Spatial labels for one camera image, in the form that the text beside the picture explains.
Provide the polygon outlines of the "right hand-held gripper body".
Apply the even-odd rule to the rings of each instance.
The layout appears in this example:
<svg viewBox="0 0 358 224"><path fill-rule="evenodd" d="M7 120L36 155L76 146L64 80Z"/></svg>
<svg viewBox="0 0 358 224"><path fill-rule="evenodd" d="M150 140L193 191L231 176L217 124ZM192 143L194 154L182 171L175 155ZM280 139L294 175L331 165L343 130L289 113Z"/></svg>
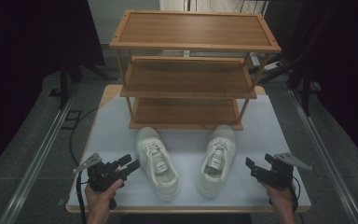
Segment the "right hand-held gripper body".
<svg viewBox="0 0 358 224"><path fill-rule="evenodd" d="M290 152L271 155L276 159L276 163L269 170L259 167L259 176L254 176L257 180L267 183L276 189L289 188L293 181L295 167L305 170L312 170L310 165L301 161Z"/></svg>

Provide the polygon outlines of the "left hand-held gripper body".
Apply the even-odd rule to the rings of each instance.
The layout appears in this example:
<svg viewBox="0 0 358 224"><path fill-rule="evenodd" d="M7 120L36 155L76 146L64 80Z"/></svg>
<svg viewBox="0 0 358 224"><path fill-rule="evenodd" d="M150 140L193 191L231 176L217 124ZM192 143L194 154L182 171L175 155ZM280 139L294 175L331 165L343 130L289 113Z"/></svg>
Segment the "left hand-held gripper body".
<svg viewBox="0 0 358 224"><path fill-rule="evenodd" d="M120 167L117 160L113 162L103 163L103 159L98 153L93 153L85 161L79 164L77 168L73 170L74 174L78 174L83 170L88 172L88 183L94 191L104 192L117 180L122 179L125 181L127 175L125 169Z"/></svg>

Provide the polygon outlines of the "white sneaker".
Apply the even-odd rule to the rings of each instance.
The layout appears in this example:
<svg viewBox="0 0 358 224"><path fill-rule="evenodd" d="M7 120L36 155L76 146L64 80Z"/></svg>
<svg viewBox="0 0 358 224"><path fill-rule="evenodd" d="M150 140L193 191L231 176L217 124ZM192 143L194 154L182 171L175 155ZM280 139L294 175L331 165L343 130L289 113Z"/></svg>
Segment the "white sneaker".
<svg viewBox="0 0 358 224"><path fill-rule="evenodd" d="M212 133L200 167L198 190L206 197L216 197L227 179L237 152L236 134L228 125L218 126Z"/></svg>
<svg viewBox="0 0 358 224"><path fill-rule="evenodd" d="M173 200L179 192L179 177L160 135L151 127L138 132L136 155L154 191L162 201Z"/></svg>

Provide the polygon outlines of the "wooden three-tier shoe rack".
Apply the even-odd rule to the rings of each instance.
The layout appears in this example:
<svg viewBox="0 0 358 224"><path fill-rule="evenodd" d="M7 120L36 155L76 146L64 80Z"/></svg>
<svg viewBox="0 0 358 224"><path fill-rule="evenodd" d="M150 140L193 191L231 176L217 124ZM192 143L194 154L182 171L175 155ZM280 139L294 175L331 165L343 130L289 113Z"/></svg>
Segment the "wooden three-tier shoe rack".
<svg viewBox="0 0 358 224"><path fill-rule="evenodd" d="M118 62L133 129L242 129L259 79L250 56L281 50L259 13L157 10L125 11L109 46L155 52Z"/></svg>

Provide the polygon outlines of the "person's left hand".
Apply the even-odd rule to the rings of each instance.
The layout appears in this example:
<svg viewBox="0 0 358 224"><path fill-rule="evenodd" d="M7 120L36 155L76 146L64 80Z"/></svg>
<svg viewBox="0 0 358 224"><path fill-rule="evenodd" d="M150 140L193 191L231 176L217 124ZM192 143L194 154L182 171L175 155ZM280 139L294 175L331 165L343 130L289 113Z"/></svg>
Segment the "person's left hand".
<svg viewBox="0 0 358 224"><path fill-rule="evenodd" d="M89 217L108 217L110 214L110 200L116 196L116 191L123 184L123 180L119 179L113 183L106 191L97 192L94 191L90 185L85 188L86 198L89 208Z"/></svg>

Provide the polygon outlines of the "person's right hand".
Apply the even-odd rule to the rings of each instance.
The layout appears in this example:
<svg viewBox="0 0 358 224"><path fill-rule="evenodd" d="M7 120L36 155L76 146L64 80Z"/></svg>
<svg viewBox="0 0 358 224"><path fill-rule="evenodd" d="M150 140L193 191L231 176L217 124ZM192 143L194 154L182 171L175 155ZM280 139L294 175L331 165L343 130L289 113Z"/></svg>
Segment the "person's right hand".
<svg viewBox="0 0 358 224"><path fill-rule="evenodd" d="M275 189L264 182L260 182L260 184L266 189L278 215L289 216L293 214L293 196L289 189Z"/></svg>

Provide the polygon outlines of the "white table mat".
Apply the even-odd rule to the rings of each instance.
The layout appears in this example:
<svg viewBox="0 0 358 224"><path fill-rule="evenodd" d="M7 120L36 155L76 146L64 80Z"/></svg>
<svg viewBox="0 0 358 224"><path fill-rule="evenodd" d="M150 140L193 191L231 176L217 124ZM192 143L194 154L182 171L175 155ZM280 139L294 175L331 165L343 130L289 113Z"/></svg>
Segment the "white table mat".
<svg viewBox="0 0 358 224"><path fill-rule="evenodd" d="M138 131L131 129L129 122L126 100L117 96L108 101L97 113L83 158L87 159L93 153L98 153L104 162L115 161L126 154L135 158ZM128 176L125 186L117 191L116 210L129 213L271 211L265 189L251 176L251 170L245 165L245 160L249 158L256 165L268 169L270 165L265 161L267 153L274 155L289 150L267 95L259 95L249 103L242 124L243 129L236 132L236 156L225 185L216 197L205 197L197 189L201 163L212 132L159 130L179 175L178 196L163 202L156 195L146 172L138 169Z"/></svg>

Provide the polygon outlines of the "black metal stand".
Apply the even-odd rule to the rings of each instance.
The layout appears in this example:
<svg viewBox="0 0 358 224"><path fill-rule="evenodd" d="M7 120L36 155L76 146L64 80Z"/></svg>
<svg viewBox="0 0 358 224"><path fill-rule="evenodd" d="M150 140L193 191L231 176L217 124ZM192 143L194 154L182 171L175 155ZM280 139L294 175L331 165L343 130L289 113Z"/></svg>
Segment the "black metal stand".
<svg viewBox="0 0 358 224"><path fill-rule="evenodd" d="M272 72L265 77L262 77L259 82L267 83L272 79L283 75L290 70L293 73L289 76L286 82L286 86L289 90L296 89L299 85L302 85L300 90L300 106L303 112L310 115L310 94L311 94L311 71L310 64L312 63L311 49L305 47L302 52L289 63L284 63L282 66L275 68Z"/></svg>
<svg viewBox="0 0 358 224"><path fill-rule="evenodd" d="M86 62L84 59L78 56L64 56L60 65L60 87L58 89L52 89L49 93L52 97L60 98L59 109L63 107L69 101L70 89L68 87L69 80L72 80L75 83L79 83L83 75L80 71L80 66L86 67L95 75L102 77L108 80L117 80L117 77L113 77L105 73L102 69L98 68L96 65Z"/></svg>

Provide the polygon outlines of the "white power strip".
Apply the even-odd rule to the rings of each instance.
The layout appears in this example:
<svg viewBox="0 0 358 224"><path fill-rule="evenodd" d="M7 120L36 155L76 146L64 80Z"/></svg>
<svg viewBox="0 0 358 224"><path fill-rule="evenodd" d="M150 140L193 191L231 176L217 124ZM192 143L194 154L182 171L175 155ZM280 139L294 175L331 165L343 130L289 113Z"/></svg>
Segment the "white power strip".
<svg viewBox="0 0 358 224"><path fill-rule="evenodd" d="M265 53L252 52L250 54L251 65L253 66L254 69L258 69L260 67L265 56L266 56ZM266 62L266 65L264 66L264 70L269 71L269 70L277 69L281 66L282 66L282 63L280 63L279 61L269 60L268 62Z"/></svg>

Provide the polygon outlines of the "dark curtain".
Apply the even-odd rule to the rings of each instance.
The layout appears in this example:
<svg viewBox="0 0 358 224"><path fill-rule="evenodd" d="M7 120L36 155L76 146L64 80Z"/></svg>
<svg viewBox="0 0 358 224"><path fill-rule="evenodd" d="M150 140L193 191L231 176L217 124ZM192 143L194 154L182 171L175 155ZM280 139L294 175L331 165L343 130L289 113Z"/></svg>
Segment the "dark curtain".
<svg viewBox="0 0 358 224"><path fill-rule="evenodd" d="M285 60L311 49L318 98L358 147L358 0L269 0L265 18Z"/></svg>
<svg viewBox="0 0 358 224"><path fill-rule="evenodd" d="M0 155L48 75L104 65L89 0L0 0Z"/></svg>

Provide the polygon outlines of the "metal floor rail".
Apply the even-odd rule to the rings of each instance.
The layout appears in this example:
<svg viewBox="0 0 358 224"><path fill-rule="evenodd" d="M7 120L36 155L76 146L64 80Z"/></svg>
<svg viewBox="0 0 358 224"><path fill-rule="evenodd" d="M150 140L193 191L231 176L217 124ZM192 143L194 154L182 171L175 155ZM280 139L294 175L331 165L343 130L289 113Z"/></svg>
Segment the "metal floor rail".
<svg viewBox="0 0 358 224"><path fill-rule="evenodd" d="M299 94L296 91L288 90L294 104L296 106L297 113L299 114L304 126L310 136L315 150L324 166L324 169L332 181L332 185L337 192L337 196L351 222L351 224L358 224L358 205L354 200L347 184L344 181L341 173L331 159L327 148L319 135L312 119L303 110Z"/></svg>
<svg viewBox="0 0 358 224"><path fill-rule="evenodd" d="M21 209L23 208L33 186L36 181L42 166L52 148L52 145L58 135L60 128L69 112L69 109L74 101L75 95L79 88L78 84L74 84L69 91L67 102L59 110L55 119L53 120L48 133L42 141L39 149L36 151L33 159L31 160L28 168L26 169L23 177L16 190L14 191L11 199L9 200L6 209L0 217L0 224L15 224Z"/></svg>

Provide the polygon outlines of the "black floor socket frame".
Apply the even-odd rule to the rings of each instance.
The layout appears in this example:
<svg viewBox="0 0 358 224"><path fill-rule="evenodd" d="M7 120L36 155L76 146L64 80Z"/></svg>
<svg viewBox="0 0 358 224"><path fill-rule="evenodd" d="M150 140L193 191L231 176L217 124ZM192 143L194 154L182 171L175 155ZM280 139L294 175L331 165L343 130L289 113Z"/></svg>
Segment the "black floor socket frame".
<svg viewBox="0 0 358 224"><path fill-rule="evenodd" d="M81 110L69 110L62 123L62 130L74 130L81 119Z"/></svg>

